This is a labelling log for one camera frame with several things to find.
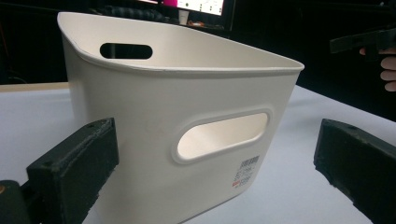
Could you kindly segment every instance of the computer monitor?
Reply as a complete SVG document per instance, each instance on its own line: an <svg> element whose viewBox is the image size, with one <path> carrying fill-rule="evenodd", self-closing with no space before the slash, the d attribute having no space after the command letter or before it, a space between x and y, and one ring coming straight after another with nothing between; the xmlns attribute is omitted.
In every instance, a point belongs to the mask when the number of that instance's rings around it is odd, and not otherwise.
<svg viewBox="0 0 396 224"><path fill-rule="evenodd" d="M224 0L163 0L163 5L221 16Z"/></svg>

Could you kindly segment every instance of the product label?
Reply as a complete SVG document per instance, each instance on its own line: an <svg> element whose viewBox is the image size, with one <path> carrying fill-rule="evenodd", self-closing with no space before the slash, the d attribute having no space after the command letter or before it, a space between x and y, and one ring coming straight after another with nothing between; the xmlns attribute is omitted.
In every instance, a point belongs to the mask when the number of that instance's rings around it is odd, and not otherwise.
<svg viewBox="0 0 396 224"><path fill-rule="evenodd" d="M246 185L249 179L253 176L254 167L258 160L259 156L242 161L241 166L237 170L235 178L233 179L233 188L237 189Z"/></svg>

